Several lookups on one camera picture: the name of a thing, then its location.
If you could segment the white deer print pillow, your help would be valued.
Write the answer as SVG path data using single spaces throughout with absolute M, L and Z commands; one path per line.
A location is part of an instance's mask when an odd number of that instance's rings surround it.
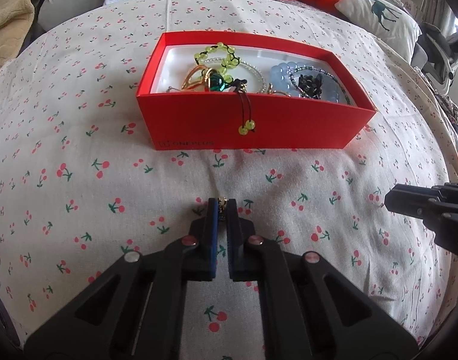
M 340 0 L 335 9 L 411 63 L 422 31 L 415 19 L 385 0 Z

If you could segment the grey office chair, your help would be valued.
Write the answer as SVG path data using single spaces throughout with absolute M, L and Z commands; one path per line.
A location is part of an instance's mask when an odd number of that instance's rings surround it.
M 433 24 L 420 24 L 413 63 L 438 83 L 438 91 L 448 95 L 458 69 L 458 29 L 445 37 Z

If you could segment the cherry print bed sheet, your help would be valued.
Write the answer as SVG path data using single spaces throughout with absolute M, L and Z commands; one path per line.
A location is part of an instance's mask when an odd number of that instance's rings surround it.
M 165 31 L 197 29 L 328 49 L 377 113 L 343 150 L 157 151 L 136 86 Z M 283 250 L 319 252 L 423 343 L 456 305 L 458 257 L 383 197 L 458 182 L 457 154 L 422 77 L 334 16 L 270 0 L 101 7 L 0 70 L 0 297 L 25 340 L 125 252 L 164 248 L 223 196 Z

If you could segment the red cardboard box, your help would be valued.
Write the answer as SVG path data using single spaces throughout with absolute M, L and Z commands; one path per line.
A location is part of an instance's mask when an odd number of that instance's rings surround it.
M 243 70 L 241 89 L 220 90 L 214 66 L 194 54 L 222 42 L 266 79 L 281 62 L 321 63 L 346 94 L 338 102 L 269 95 Z M 376 108 L 341 60 L 316 46 L 249 33 L 168 32 L 160 36 L 136 94 L 157 150 L 342 149 Z

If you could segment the small silver gold earring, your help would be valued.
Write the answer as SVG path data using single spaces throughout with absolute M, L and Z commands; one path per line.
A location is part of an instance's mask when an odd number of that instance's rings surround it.
M 226 219 L 228 199 L 225 197 L 218 198 L 218 216 L 219 221 L 224 221 Z

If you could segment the black flower hair clip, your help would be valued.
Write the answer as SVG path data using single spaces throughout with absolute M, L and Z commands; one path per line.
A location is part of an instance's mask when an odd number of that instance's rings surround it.
M 300 75 L 298 79 L 298 88 L 301 94 L 306 98 L 320 99 L 322 96 L 322 85 L 323 76 L 318 74 L 312 75 Z

